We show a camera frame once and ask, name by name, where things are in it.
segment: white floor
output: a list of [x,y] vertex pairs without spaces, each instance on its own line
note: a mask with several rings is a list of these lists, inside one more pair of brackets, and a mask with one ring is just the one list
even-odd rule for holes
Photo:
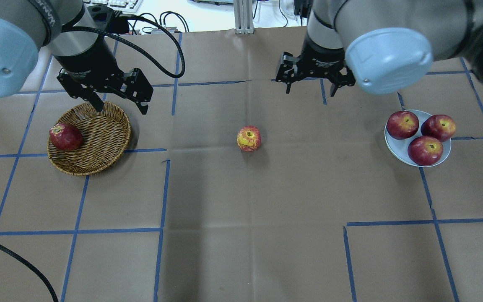
[[[253,1],[253,12],[257,5]],[[293,0],[280,0],[280,7],[288,18],[288,26],[300,26],[299,16],[293,14]],[[191,0],[144,0],[138,14],[151,13],[156,18],[164,11],[174,11],[186,19],[190,31],[218,31],[234,28],[234,6],[232,4],[215,5],[208,2],[193,2]],[[174,15],[167,17],[168,26],[176,26],[183,31],[182,22]],[[255,28],[282,27],[286,19],[279,11],[279,0],[259,1],[256,16],[253,20]],[[146,27],[145,23],[136,26],[136,29]]]

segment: white keyboard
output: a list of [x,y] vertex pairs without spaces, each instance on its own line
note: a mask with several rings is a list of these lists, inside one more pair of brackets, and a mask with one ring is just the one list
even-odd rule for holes
[[144,0],[83,0],[86,6],[105,4],[116,11],[136,13]]

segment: brown basket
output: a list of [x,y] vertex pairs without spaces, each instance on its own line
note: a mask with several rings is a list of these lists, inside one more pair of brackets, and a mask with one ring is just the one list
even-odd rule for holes
[[76,176],[98,173],[115,163],[128,146],[132,131],[128,115],[110,102],[104,102],[102,112],[82,103],[57,122],[72,124],[83,134],[83,144],[73,151],[59,150],[48,139],[48,158],[53,166]]

